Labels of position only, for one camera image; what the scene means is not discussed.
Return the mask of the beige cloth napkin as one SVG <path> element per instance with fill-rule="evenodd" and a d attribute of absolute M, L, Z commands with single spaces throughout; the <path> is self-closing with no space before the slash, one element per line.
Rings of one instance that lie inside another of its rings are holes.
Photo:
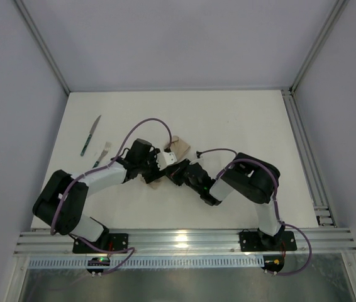
<path fill-rule="evenodd" d="M 175 153 L 175 156 L 177 157 L 176 163 L 179 163 L 180 161 L 184 160 L 184 157 L 187 155 L 187 153 L 190 151 L 190 149 L 191 149 L 191 146 L 185 140 L 183 140 L 182 138 L 180 138 L 177 135 L 173 135 L 172 142 L 166 144 L 163 151 Z M 162 172 L 164 172 L 164 176 L 153 183 L 146 184 L 143 179 L 143 176 L 140 176 L 140 181 L 142 183 L 144 183 L 145 185 L 147 185 L 148 187 L 150 187 L 151 189 L 157 190 L 163 183 L 164 179 L 166 178 L 164 170 L 162 170 Z"/>

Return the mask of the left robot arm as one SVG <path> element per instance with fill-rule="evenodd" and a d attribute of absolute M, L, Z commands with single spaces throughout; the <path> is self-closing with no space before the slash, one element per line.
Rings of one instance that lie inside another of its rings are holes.
<path fill-rule="evenodd" d="M 113 251 L 109 229 L 83 213 L 86 199 L 103 189 L 126 183 L 139 174 L 158 174 L 162 153 L 146 140 L 136 139 L 125 156 L 111 159 L 110 166 L 96 167 L 82 176 L 55 171 L 33 205 L 32 212 L 52 231 L 75 237 L 80 249 Z"/>

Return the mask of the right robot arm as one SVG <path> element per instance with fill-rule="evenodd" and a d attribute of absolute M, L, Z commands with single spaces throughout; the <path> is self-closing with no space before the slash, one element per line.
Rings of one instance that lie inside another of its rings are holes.
<path fill-rule="evenodd" d="M 220 205 L 234 191 L 251 201 L 258 216 L 257 236 L 266 250 L 281 247 L 285 230 L 276 207 L 280 175 L 272 164 L 241 152 L 214 179 L 188 159 L 165 169 L 170 181 L 191 188 L 210 206 Z"/>

